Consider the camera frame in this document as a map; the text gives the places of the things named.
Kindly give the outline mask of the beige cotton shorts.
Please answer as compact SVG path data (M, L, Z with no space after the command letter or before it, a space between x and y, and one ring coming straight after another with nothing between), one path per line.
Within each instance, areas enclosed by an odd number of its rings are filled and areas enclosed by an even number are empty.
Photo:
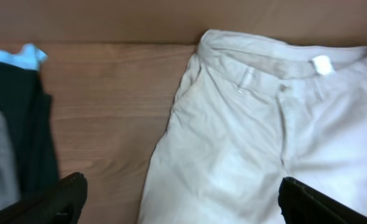
M367 47L208 30L151 157L140 223L282 223L294 177L367 216Z

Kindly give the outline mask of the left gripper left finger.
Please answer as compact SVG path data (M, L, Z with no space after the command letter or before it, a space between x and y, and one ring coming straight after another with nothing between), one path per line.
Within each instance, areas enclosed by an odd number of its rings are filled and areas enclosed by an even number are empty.
M87 179L74 172L41 194L0 210L0 224L77 224L87 196Z

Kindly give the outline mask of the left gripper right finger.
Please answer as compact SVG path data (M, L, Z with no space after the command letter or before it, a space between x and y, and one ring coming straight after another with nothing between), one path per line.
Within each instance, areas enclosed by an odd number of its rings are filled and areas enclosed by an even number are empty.
M286 224L367 224L367 217L293 177L279 187L278 204Z

